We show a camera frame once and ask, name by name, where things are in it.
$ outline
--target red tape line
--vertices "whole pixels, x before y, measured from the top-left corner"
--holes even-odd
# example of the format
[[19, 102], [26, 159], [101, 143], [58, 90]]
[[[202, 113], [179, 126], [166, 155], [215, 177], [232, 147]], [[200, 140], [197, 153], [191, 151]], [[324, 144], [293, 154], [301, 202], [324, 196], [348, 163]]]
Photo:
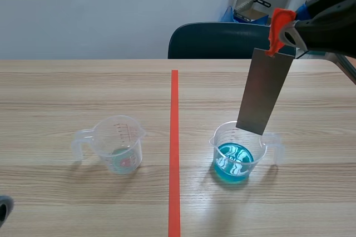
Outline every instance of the red tape line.
[[179, 83], [178, 70], [172, 70], [171, 129], [169, 143], [168, 237], [180, 237], [179, 184]]

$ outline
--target dark chair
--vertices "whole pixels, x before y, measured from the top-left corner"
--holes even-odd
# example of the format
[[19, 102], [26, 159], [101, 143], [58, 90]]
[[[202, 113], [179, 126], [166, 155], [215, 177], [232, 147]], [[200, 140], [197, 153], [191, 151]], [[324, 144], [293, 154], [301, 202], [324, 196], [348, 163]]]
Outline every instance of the dark chair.
[[[251, 59], [254, 48], [269, 49], [269, 27], [243, 23], [194, 23], [178, 28], [168, 59]], [[295, 56], [295, 48], [280, 53]]]

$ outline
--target wood grain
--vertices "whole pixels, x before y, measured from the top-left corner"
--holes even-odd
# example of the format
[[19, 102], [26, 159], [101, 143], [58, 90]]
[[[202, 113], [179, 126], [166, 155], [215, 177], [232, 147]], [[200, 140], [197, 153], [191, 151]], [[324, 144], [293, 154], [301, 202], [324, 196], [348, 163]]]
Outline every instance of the wood grain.
[[[236, 120], [249, 60], [0, 61], [1, 237], [167, 236], [170, 74], [180, 74], [182, 236], [355, 236], [356, 87], [334, 64], [296, 60], [267, 131], [273, 152], [248, 182], [222, 183], [207, 140]], [[111, 174], [80, 129], [113, 115], [147, 130], [136, 173]]]

